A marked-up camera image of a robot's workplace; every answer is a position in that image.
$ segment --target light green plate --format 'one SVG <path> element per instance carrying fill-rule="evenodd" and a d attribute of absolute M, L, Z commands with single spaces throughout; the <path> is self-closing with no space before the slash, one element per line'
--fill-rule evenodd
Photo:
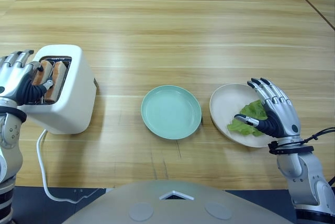
<path fill-rule="evenodd" d="M 201 122 L 198 100 L 187 90 L 163 85 L 152 89 L 141 106 L 145 125 L 165 139 L 183 139 L 191 135 Z"/>

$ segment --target power cord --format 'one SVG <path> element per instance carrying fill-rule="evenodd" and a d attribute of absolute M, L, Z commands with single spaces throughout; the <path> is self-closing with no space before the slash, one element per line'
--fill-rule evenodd
<path fill-rule="evenodd" d="M 48 131 L 47 130 L 44 130 L 40 137 L 38 138 L 37 140 L 37 143 L 36 143 L 36 151 L 37 151 L 37 158 L 38 158 L 38 162 L 40 164 L 40 168 L 41 168 L 41 173 L 42 173 L 42 181 L 43 181 L 43 188 L 44 188 L 44 191 L 46 193 L 46 195 L 54 200 L 54 201 L 67 201 L 67 202 L 70 202 L 72 204 L 77 204 L 79 203 L 82 199 L 85 199 L 85 198 L 89 198 L 91 197 L 95 192 L 97 192 L 99 190 L 99 188 L 95 191 L 93 191 L 92 193 L 90 193 L 89 195 L 84 195 L 83 197 L 81 197 L 79 200 L 71 200 L 71 199 L 64 199 L 64 198 L 57 198 L 57 197 L 54 197 L 50 192 L 49 192 L 49 189 L 48 189 L 48 183 L 47 183 L 47 176 L 46 176 L 46 171 L 44 169 L 44 164 L 43 164 L 43 159 L 42 159 L 42 155 L 41 155 L 41 150 L 40 150 L 40 144 L 41 144 L 41 141 L 44 140 L 47 136 L 47 133 Z"/>
<path fill-rule="evenodd" d="M 278 141 L 272 141 L 269 144 L 269 148 L 270 148 L 270 150 L 275 150 L 278 147 L 283 147 L 285 145 L 291 145 L 291 144 L 300 144 L 300 145 L 302 145 L 302 144 L 308 143 L 312 139 L 318 140 L 319 136 L 327 134 L 327 133 L 330 133 L 330 132 L 335 132 L 335 127 L 326 128 L 326 129 L 324 129 L 322 131 L 317 132 L 316 134 L 313 134 L 311 137 L 309 137 L 307 139 L 304 139 L 303 141 L 299 141 L 299 142 L 278 144 Z"/>

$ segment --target lettuce leaf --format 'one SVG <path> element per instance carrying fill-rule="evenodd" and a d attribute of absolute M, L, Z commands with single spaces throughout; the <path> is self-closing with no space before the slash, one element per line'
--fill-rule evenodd
<path fill-rule="evenodd" d="M 259 120 L 265 120 L 267 119 L 265 110 L 262 106 L 262 103 L 260 100 L 256 100 L 241 109 L 240 114 L 247 115 L 249 117 L 253 117 Z M 252 126 L 248 126 L 241 121 L 238 121 L 237 119 L 233 119 L 232 123 L 227 125 L 227 128 L 229 131 L 237 131 L 242 135 L 249 135 L 253 134 L 255 137 L 258 137 L 260 135 L 263 135 L 264 133 L 258 131 L 256 128 Z"/>

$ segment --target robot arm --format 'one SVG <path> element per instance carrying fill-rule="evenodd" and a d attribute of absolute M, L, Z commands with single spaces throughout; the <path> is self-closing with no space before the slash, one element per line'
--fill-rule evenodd
<path fill-rule="evenodd" d="M 300 137 L 300 121 L 287 95 L 266 79 L 248 81 L 263 104 L 268 119 L 237 114 L 235 118 L 278 138 L 269 144 L 277 165 L 288 182 L 298 223 L 335 223 L 335 196 L 313 155 L 313 147 Z"/>
<path fill-rule="evenodd" d="M 39 62 L 26 64 L 33 52 L 15 51 L 0 58 L 0 196 L 7 199 L 0 207 L 0 224 L 12 218 L 12 190 L 23 162 L 18 140 L 27 115 L 17 106 L 38 101 L 53 84 L 48 80 L 32 85 L 36 72 L 43 71 Z"/>

